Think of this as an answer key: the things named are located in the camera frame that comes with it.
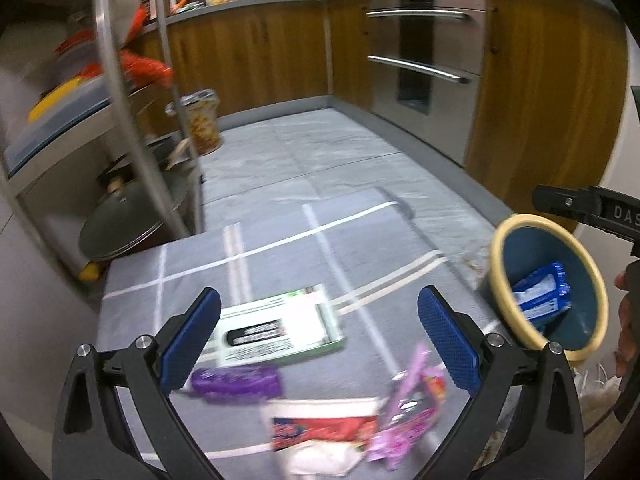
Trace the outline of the person's right hand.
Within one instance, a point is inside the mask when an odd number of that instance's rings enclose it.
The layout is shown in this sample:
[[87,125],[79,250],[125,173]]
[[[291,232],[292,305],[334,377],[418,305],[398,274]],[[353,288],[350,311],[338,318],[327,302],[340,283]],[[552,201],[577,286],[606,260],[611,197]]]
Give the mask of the person's right hand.
[[620,340],[616,356],[624,363],[620,381],[615,416],[624,422],[639,395],[639,261],[627,266],[625,271],[626,296],[620,303]]

